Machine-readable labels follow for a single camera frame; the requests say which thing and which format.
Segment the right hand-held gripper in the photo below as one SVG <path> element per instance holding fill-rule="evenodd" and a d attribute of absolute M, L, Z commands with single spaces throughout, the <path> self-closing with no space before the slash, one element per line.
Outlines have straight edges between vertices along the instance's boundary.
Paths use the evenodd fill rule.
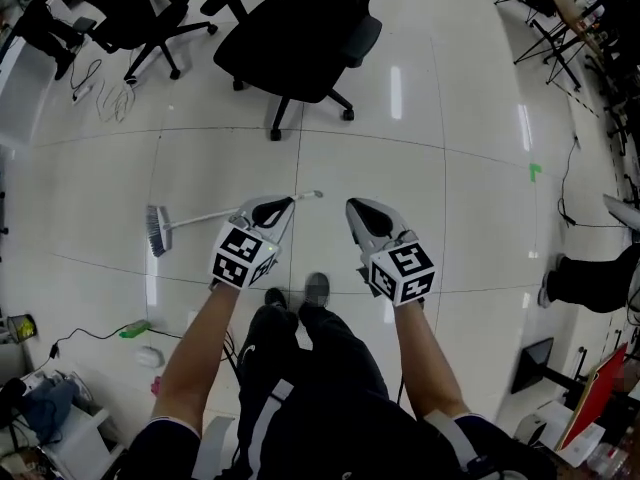
<path fill-rule="evenodd" d="M 372 295 L 394 307 L 421 303 L 431 292 L 436 267 L 404 218 L 385 204 L 355 197 L 347 200 L 345 214 L 362 250 L 359 272 Z"/>

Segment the grey broom with white handle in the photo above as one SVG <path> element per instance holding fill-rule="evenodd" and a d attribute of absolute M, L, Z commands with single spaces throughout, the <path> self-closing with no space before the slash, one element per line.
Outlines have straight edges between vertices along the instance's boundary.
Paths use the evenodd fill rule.
<path fill-rule="evenodd" d="M 312 190 L 291 195 L 295 201 L 304 199 L 323 198 L 320 190 Z M 233 217 L 239 208 L 231 208 L 182 221 L 172 221 L 165 206 L 148 205 L 146 208 L 146 233 L 149 248 L 154 257 L 159 258 L 172 248 L 172 233 L 174 229 L 192 224 L 210 221 L 222 217 Z"/>

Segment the person's left forearm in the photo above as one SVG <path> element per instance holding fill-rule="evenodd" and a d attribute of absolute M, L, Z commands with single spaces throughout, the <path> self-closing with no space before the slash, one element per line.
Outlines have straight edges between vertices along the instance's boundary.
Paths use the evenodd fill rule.
<path fill-rule="evenodd" d="M 232 286 L 215 286 L 164 370 L 152 412 L 154 418 L 175 419 L 198 434 L 202 432 L 206 402 L 239 294 Z"/>

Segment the person's right forearm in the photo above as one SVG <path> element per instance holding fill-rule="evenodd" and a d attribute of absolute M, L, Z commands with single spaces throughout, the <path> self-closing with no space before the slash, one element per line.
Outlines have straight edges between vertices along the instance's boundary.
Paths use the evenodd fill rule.
<path fill-rule="evenodd" d="M 417 301 L 394 308 L 402 376 L 418 418 L 438 410 L 450 417 L 468 413 L 460 386 Z"/>

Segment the person's right black shoe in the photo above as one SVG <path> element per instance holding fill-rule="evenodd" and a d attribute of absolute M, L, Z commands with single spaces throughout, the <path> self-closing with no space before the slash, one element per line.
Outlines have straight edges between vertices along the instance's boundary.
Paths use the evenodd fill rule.
<path fill-rule="evenodd" d="M 326 274 L 311 273 L 305 282 L 304 307 L 325 308 L 330 296 L 330 282 Z"/>

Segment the person's black trousers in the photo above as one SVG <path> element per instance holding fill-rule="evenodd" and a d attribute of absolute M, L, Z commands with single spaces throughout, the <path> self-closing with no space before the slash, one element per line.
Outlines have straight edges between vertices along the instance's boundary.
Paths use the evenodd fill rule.
<path fill-rule="evenodd" d="M 239 371 L 238 480 L 409 480 L 419 427 L 335 313 L 262 306 Z"/>

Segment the black mesh office chair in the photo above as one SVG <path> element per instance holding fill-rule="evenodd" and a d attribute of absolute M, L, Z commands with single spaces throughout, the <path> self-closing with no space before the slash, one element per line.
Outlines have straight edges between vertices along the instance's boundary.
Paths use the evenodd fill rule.
<path fill-rule="evenodd" d="M 330 98 L 343 120 L 354 107 L 335 85 L 347 69 L 360 67 L 381 34 L 369 12 L 370 0 L 264 0 L 247 11 L 242 0 L 206 0 L 202 14 L 229 8 L 236 26 L 213 61 L 233 79 L 233 88 L 253 86 L 279 97 L 270 138 L 281 138 L 280 124 L 291 101 L 317 104 Z"/>

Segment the black panel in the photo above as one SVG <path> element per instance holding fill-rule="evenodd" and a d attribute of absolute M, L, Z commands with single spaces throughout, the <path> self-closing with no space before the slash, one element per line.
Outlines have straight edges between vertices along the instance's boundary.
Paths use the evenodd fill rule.
<path fill-rule="evenodd" d="M 548 363 L 553 344 L 554 338 L 550 337 L 521 350 L 511 385 L 511 394 L 524 391 L 548 377 L 551 371 Z"/>

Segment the person's white harness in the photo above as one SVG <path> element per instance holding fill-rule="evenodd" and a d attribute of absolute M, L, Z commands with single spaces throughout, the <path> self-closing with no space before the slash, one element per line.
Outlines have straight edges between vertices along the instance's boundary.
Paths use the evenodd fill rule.
<path fill-rule="evenodd" d="M 425 416 L 424 421 L 434 427 L 453 448 L 464 474 L 473 476 L 471 467 L 476 465 L 479 455 L 458 424 L 439 410 L 434 410 Z"/>

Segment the grey hand-held device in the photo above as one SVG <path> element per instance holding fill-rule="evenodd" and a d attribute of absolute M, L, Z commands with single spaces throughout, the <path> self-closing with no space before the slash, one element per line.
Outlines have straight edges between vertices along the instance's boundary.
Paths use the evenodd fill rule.
<path fill-rule="evenodd" d="M 609 214 L 626 227 L 640 232 L 640 210 L 607 194 L 603 202 Z"/>

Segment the mesh waste basket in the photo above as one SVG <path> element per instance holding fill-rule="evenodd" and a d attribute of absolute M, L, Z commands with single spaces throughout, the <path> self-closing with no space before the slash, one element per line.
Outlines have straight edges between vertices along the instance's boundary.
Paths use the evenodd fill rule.
<path fill-rule="evenodd" d="M 35 337 L 38 333 L 35 320 L 29 314 L 7 316 L 5 324 L 11 339 L 15 343 L 23 343 Z"/>

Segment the red board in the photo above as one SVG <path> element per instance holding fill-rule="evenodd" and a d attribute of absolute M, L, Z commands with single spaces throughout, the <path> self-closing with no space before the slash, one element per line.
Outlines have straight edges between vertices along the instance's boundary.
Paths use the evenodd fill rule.
<path fill-rule="evenodd" d="M 606 360 L 591 370 L 577 407 L 555 445 L 556 452 L 564 450 L 601 416 L 613 392 L 615 379 L 623 369 L 626 349 L 627 344 L 623 343 Z"/>

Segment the white storage box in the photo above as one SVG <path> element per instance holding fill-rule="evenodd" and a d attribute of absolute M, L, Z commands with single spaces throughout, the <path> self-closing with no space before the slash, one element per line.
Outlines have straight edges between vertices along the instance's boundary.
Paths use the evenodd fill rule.
<path fill-rule="evenodd" d="M 31 418 L 23 397 L 43 379 L 69 379 L 79 394 L 68 416 Z M 54 480 L 102 480 L 125 451 L 109 411 L 74 372 L 40 370 L 0 386 L 0 467 L 14 476 L 40 474 Z"/>

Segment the blue cloth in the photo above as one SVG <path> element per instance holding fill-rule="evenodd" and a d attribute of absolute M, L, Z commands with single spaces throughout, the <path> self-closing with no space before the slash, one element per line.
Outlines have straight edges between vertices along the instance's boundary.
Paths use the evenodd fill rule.
<path fill-rule="evenodd" d="M 62 379 L 57 383 L 43 379 L 23 397 L 21 411 L 31 418 L 43 419 L 48 416 L 64 420 L 78 394 L 78 386 L 69 379 Z"/>

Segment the clear plastic bottle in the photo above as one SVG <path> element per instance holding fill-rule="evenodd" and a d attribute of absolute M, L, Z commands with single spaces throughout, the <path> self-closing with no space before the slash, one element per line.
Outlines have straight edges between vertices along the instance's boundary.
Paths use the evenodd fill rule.
<path fill-rule="evenodd" d="M 640 428 L 628 428 L 617 445 L 600 443 L 587 467 L 598 480 L 640 480 Z"/>

